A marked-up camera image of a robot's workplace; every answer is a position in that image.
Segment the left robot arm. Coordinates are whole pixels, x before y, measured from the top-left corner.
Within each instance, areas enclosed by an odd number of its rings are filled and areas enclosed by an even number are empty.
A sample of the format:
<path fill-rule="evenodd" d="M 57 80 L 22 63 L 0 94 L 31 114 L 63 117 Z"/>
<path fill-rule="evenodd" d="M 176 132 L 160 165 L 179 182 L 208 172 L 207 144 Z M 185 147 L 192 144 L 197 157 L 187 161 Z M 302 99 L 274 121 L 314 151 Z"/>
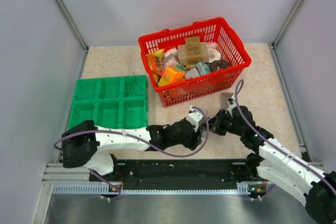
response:
<path fill-rule="evenodd" d="M 64 168 L 85 167 L 107 180 L 119 174 L 115 150 L 158 151 L 182 145 L 195 150 L 201 144 L 204 118 L 184 118 L 172 125 L 150 125 L 138 129 L 108 129 L 86 120 L 69 129 L 61 137 Z"/>

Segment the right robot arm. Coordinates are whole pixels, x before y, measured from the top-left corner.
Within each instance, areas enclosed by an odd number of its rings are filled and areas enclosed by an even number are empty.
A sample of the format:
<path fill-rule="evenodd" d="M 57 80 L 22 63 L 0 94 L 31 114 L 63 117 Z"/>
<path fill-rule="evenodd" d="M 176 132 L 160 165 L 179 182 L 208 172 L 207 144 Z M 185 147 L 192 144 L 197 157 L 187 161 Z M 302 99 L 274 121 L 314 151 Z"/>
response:
<path fill-rule="evenodd" d="M 246 106 L 221 109 L 205 129 L 239 136 L 253 154 L 246 158 L 248 178 L 268 180 L 299 201 L 317 223 L 335 223 L 335 172 L 327 173 L 285 148 L 273 134 L 257 126 Z"/>

